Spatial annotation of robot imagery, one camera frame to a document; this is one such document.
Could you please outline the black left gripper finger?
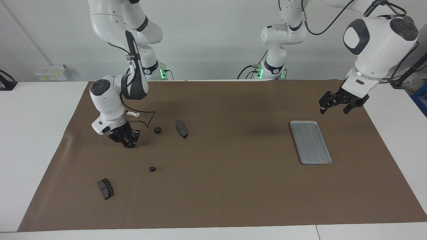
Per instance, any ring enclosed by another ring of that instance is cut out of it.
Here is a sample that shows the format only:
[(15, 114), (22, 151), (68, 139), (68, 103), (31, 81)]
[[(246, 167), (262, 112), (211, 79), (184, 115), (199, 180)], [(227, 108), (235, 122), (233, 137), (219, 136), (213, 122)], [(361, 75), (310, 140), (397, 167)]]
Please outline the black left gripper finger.
[(343, 109), (343, 113), (344, 114), (348, 114), (351, 110), (355, 109), (355, 108), (359, 108), (361, 104), (361, 99), (358, 100), (351, 100), (346, 107)]
[(335, 94), (331, 91), (327, 91), (319, 100), (320, 114), (325, 114), (329, 108), (334, 107), (335, 105)]

